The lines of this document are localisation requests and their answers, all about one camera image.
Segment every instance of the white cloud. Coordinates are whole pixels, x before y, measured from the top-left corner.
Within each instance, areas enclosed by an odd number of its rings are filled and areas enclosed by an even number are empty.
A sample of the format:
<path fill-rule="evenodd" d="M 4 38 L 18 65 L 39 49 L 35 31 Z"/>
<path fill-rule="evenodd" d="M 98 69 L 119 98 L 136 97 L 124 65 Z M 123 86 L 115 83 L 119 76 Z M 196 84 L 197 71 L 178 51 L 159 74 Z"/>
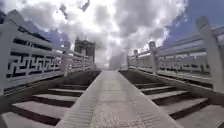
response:
<path fill-rule="evenodd" d="M 167 26 L 181 15 L 187 0 L 90 0 L 83 13 L 79 6 L 87 0 L 0 0 L 3 10 L 18 9 L 39 28 L 57 28 L 74 42 L 78 35 L 97 43 L 96 63 L 107 66 L 124 60 L 125 52 L 147 48 L 149 40 L 162 45 L 169 36 Z"/>

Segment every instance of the stone pathway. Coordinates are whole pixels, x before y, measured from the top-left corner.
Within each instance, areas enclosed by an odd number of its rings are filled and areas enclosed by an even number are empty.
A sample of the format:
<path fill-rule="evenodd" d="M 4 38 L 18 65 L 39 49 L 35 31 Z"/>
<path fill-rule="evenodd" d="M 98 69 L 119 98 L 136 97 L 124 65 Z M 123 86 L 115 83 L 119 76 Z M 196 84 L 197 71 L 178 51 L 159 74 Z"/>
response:
<path fill-rule="evenodd" d="M 123 76 L 103 71 L 56 128 L 181 128 Z"/>

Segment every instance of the tower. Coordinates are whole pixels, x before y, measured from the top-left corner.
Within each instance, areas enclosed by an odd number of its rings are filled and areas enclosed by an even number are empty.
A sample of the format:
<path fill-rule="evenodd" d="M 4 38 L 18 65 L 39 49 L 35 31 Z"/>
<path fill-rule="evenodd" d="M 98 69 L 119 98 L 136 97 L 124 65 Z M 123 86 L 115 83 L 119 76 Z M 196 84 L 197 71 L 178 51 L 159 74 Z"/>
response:
<path fill-rule="evenodd" d="M 92 57 L 95 60 L 95 42 L 77 38 L 74 51 L 82 53 L 83 50 L 85 50 L 86 56 Z"/>

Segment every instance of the stone railing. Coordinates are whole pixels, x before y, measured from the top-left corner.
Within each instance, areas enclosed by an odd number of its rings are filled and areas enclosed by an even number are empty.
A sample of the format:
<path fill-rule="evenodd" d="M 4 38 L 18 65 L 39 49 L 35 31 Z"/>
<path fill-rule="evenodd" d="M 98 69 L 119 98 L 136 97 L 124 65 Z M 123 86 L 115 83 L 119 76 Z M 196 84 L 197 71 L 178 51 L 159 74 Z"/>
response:
<path fill-rule="evenodd" d="M 18 31 L 23 18 L 10 12 L 0 25 L 0 95 L 4 89 L 95 67 L 92 58 Z"/>
<path fill-rule="evenodd" d="M 196 21 L 199 34 L 128 56 L 128 67 L 155 75 L 212 84 L 214 91 L 224 92 L 224 27 L 211 29 L 206 17 Z"/>

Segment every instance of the stone staircase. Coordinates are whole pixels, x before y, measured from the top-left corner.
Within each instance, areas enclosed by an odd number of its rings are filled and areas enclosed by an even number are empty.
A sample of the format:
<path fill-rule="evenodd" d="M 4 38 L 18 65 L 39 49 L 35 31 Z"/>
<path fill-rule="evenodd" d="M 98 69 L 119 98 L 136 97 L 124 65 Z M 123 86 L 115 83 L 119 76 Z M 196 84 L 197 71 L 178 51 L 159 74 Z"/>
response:
<path fill-rule="evenodd" d="M 99 72 L 88 72 L 60 85 L 39 91 L 21 102 L 11 104 L 2 114 L 7 128 L 53 128 Z"/>
<path fill-rule="evenodd" d="M 186 128 L 221 128 L 224 108 L 191 92 L 150 80 L 140 74 L 121 71 L 132 84 Z"/>

